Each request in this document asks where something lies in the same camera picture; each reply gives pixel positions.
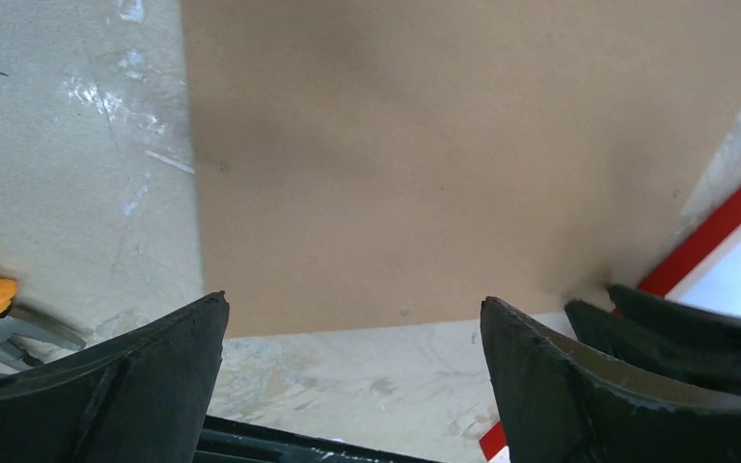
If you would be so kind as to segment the red picture frame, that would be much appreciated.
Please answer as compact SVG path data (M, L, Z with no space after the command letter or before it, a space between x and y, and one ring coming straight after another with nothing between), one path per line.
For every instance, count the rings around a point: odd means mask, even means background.
M741 224L741 186L689 234L634 288L667 298L667 294ZM616 307L611 314L620 317ZM500 431L506 433L500 420Z

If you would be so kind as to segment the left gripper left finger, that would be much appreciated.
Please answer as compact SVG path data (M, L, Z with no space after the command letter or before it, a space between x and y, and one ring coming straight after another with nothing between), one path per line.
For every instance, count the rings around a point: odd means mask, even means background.
M230 307L210 293L50 364L0 378L0 462L189 462Z

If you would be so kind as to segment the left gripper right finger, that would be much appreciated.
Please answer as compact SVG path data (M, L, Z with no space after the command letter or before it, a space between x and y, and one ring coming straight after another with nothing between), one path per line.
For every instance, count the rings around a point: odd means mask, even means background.
M493 296L480 333L514 462L741 462L741 395L637 368Z

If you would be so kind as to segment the brown cardboard backing board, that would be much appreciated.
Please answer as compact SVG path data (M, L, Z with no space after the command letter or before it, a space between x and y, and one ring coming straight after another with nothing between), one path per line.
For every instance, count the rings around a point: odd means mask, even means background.
M181 21L230 337L632 283L741 109L741 1L185 1Z

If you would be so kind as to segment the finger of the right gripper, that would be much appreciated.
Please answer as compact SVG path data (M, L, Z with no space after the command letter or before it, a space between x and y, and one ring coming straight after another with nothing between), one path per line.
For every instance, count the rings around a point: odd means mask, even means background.
M608 294L624 320L697 349L741 351L741 318L707 312L630 286L612 284Z
M719 392L741 395L741 351L686 347L582 301L564 311L578 341L630 365Z

